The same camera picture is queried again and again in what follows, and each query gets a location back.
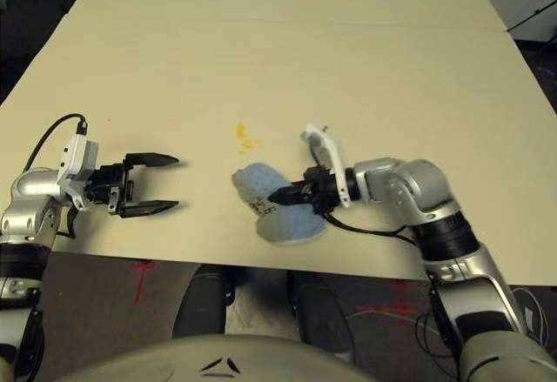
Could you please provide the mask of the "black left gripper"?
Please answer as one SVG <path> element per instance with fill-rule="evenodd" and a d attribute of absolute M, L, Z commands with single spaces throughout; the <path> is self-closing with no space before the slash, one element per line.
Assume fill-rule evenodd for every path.
<path fill-rule="evenodd" d="M 128 153 L 125 162 L 120 164 L 102 165 L 95 170 L 85 188 L 85 196 L 93 204 L 105 204 L 111 215 L 121 218 L 139 218 L 151 216 L 170 210 L 179 204 L 178 201 L 152 200 L 137 204 L 128 204 L 132 200 L 134 182 L 130 180 L 132 166 L 162 167 L 177 164 L 173 156 L 155 153 Z"/>

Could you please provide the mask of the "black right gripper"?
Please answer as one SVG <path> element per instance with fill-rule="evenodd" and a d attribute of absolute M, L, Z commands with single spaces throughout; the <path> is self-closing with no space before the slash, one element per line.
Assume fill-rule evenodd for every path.
<path fill-rule="evenodd" d="M 330 214 L 341 204 L 336 177 L 323 165 L 308 168 L 304 180 L 291 182 L 268 199 L 275 204 L 311 204 L 317 215 Z"/>

